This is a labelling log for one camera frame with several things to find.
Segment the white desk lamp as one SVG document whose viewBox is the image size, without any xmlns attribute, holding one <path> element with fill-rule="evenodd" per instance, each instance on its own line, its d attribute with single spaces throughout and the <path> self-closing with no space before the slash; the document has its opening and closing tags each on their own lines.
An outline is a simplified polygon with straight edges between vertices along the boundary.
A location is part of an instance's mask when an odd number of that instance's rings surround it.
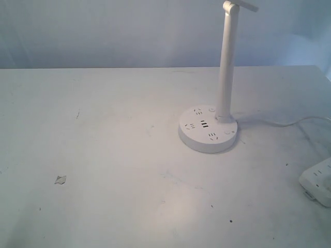
<svg viewBox="0 0 331 248">
<path fill-rule="evenodd" d="M 189 148 L 202 153 L 220 153 L 235 143 L 238 124 L 231 115 L 234 52 L 239 11 L 245 8 L 258 12 L 259 8 L 246 1 L 224 1 L 224 27 L 220 57 L 217 102 L 198 105 L 182 113 L 178 134 Z"/>
</svg>

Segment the white power strip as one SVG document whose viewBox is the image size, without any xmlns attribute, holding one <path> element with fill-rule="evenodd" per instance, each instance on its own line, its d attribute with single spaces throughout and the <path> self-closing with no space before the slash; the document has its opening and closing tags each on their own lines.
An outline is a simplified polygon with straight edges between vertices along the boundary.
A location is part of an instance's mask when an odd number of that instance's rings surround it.
<svg viewBox="0 0 331 248">
<path fill-rule="evenodd" d="M 310 199 L 330 207 L 330 158 L 305 170 L 299 177 L 299 183 Z"/>
</svg>

